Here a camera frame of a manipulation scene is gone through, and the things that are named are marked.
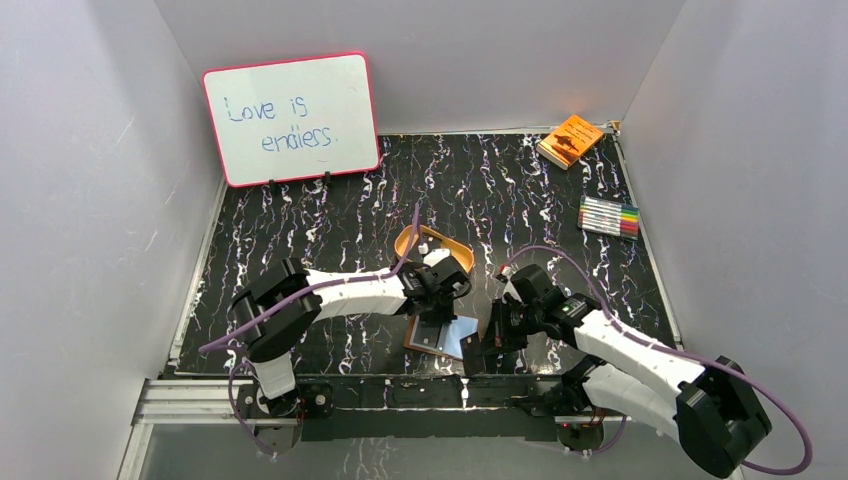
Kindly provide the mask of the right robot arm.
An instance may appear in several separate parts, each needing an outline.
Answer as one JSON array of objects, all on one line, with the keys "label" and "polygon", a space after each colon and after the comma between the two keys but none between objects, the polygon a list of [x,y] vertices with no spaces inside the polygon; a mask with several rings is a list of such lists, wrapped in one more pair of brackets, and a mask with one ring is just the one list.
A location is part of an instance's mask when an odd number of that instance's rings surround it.
[{"label": "right robot arm", "polygon": [[727,357],[705,366],[664,351],[655,340],[609,319],[599,301],[567,295],[540,266],[498,275],[486,344],[522,349],[543,333],[584,353],[563,377],[565,405],[577,414],[611,409],[674,440],[703,471],[729,477],[772,431],[753,391]]}]

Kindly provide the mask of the brown leather card holder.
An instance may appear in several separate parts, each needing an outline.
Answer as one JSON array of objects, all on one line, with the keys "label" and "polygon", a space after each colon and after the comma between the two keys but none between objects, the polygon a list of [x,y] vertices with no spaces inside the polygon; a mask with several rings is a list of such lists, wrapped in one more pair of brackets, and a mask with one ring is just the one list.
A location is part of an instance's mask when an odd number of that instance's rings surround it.
[{"label": "brown leather card holder", "polygon": [[[408,341],[410,339],[412,329],[416,324],[419,323],[438,325],[442,328],[440,337],[440,350],[438,352],[421,351],[409,347]],[[435,324],[424,322],[422,320],[419,320],[418,317],[415,316],[410,318],[403,345],[405,348],[410,350],[450,358],[454,360],[462,360],[460,350],[460,339],[471,333],[478,332],[478,329],[479,320],[473,317],[458,316],[456,319],[448,323]]]}]

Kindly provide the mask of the black credit card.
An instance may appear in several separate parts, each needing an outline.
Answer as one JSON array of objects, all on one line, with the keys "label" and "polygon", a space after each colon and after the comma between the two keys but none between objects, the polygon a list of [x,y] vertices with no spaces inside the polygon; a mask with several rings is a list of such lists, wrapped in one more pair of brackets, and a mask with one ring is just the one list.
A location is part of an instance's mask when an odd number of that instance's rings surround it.
[{"label": "black credit card", "polygon": [[466,377],[478,375],[485,370],[481,340],[477,332],[460,339],[463,370]]},{"label": "black credit card", "polygon": [[438,352],[442,328],[438,325],[416,324],[412,329],[408,345],[412,349]]}]

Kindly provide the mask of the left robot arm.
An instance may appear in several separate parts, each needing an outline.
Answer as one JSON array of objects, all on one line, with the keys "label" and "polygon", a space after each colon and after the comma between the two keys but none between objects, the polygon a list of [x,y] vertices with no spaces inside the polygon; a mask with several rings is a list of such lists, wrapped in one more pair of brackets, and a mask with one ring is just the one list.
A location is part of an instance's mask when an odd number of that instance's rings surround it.
[{"label": "left robot arm", "polygon": [[451,254],[358,273],[308,269],[290,258],[242,289],[229,317],[245,330],[239,339],[255,371],[260,403],[280,417],[297,407],[291,351],[313,323],[377,314],[441,327],[456,320],[454,303],[471,289],[468,273]]}]

